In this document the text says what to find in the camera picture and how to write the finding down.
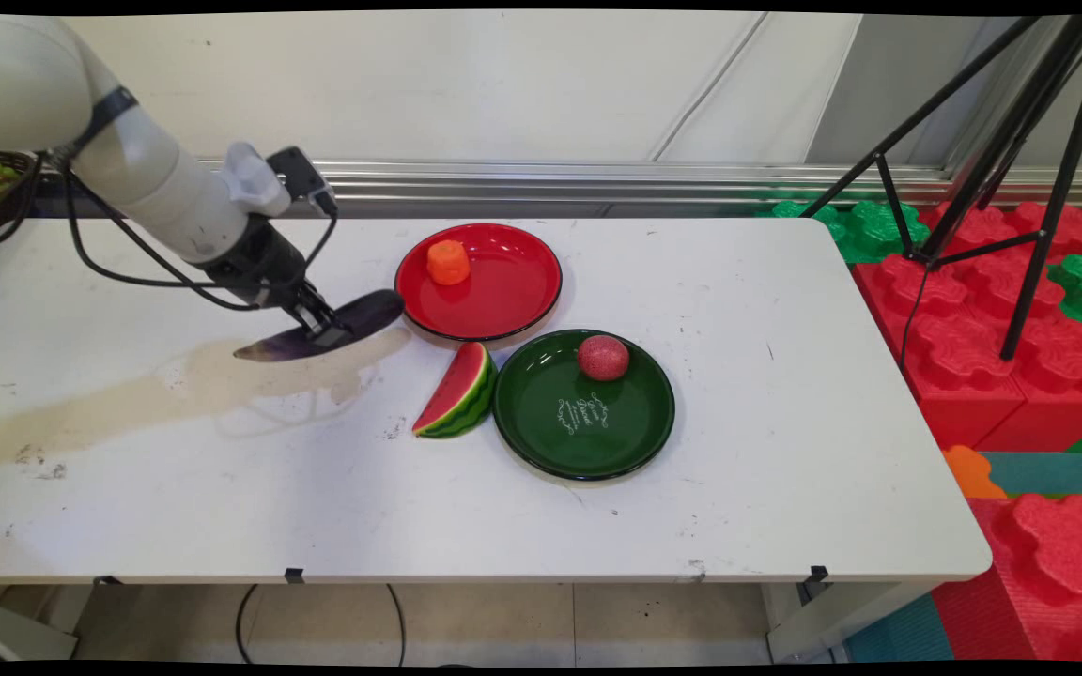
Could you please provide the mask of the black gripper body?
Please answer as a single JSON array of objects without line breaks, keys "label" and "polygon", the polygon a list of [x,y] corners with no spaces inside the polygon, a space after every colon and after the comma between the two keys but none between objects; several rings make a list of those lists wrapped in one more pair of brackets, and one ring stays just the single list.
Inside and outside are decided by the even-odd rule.
[{"label": "black gripper body", "polygon": [[289,309],[298,286],[311,284],[305,279],[303,253],[276,231],[266,217],[246,220],[237,242],[197,268],[211,282],[261,309]]}]

